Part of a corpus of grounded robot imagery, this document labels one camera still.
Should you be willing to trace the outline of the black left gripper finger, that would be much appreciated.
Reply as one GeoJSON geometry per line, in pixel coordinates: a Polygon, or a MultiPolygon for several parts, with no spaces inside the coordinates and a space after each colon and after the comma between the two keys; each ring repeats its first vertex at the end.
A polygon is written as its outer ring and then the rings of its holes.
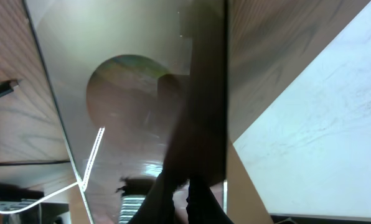
{"type": "Polygon", "coordinates": [[[192,1],[190,86],[162,172],[130,223],[174,223],[174,192],[188,184],[189,223],[231,223],[211,191],[226,178],[228,1],[192,1]]]}

